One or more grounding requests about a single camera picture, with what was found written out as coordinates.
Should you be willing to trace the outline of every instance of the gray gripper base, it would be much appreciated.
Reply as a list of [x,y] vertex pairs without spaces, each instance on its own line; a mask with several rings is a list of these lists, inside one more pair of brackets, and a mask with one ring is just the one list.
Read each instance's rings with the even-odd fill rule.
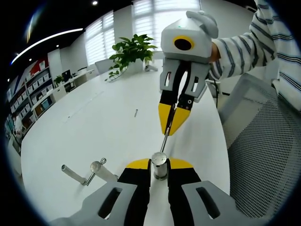
[[[82,204],[80,211],[69,218],[58,218],[50,222],[51,226],[123,226],[128,206],[134,195],[137,185],[121,182],[108,182],[94,193],[89,195]],[[109,219],[98,215],[106,199],[117,191],[119,194]]]
[[[173,90],[175,73],[180,65],[179,60],[165,58],[163,63],[163,72],[160,75],[160,89],[161,90]],[[191,63],[191,74],[189,84],[185,90],[185,94],[200,99],[206,90],[206,76],[210,71],[210,64]],[[170,80],[168,86],[165,85],[168,73],[170,73]],[[195,91],[193,87],[195,85],[195,78],[198,78],[198,85]]]
[[209,181],[185,184],[182,189],[195,226],[262,226],[268,222],[265,218],[249,218],[238,211],[234,199]]

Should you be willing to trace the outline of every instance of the window blinds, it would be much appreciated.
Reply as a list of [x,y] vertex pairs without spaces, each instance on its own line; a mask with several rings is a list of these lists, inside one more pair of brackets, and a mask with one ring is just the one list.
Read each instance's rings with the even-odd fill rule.
[[113,11],[97,19],[86,28],[86,55],[88,65],[109,58],[115,44]]
[[186,16],[187,10],[199,11],[199,0],[136,0],[133,3],[134,33],[154,38],[152,44],[161,51],[162,30]]

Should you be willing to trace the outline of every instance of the mesh chair back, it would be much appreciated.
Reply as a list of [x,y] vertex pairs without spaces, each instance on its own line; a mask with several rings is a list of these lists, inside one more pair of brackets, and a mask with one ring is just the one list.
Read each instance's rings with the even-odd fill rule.
[[219,111],[228,149],[230,196],[249,217],[272,217],[301,172],[301,117],[263,81],[241,76]]

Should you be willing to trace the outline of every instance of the striped shirt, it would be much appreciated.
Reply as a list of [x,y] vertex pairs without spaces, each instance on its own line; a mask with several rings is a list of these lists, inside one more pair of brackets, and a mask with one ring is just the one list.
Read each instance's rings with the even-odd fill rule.
[[301,52],[286,25],[265,0],[255,0],[257,12],[250,32],[216,39],[221,58],[213,63],[216,79],[244,74],[256,66],[279,62],[279,97],[301,112]]

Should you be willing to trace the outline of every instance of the ceiling light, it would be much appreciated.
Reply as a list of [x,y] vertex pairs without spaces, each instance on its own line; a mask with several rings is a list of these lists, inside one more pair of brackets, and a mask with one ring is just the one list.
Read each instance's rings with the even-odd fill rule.
[[42,43],[42,42],[44,42],[44,41],[46,41],[46,40],[48,40],[48,39],[54,38],[54,37],[59,36],[59,35],[62,35],[62,34],[67,34],[67,33],[71,33],[71,32],[79,32],[79,31],[82,31],[82,30],[83,30],[83,28],[74,29],[74,30],[69,30],[69,31],[61,32],[61,33],[58,33],[58,34],[51,35],[51,36],[49,36],[49,37],[47,37],[47,38],[44,38],[44,39],[42,39],[42,40],[40,40],[40,41],[38,41],[38,42],[32,44],[31,46],[27,47],[26,49],[24,49],[21,53],[19,53],[19,55],[17,55],[17,56],[13,59],[13,61],[12,61],[10,64],[12,65],[12,64],[13,64],[13,63],[14,63],[21,55],[23,55],[25,52],[27,52],[27,51],[30,50],[31,48],[35,47],[36,45],[39,45],[40,43]]

